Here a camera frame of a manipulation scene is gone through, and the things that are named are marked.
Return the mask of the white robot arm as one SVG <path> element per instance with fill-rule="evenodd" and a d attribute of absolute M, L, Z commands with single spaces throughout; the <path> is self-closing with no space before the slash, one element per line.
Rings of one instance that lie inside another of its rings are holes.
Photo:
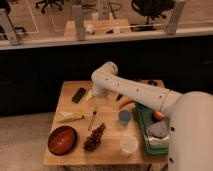
<path fill-rule="evenodd" d="M 108 90 L 159 111 L 170 120 L 168 171 L 213 169 L 213 95 L 191 91 L 179 93 L 163 87 L 117 76 L 118 67 L 109 61 L 91 74 L 92 96 Z"/>

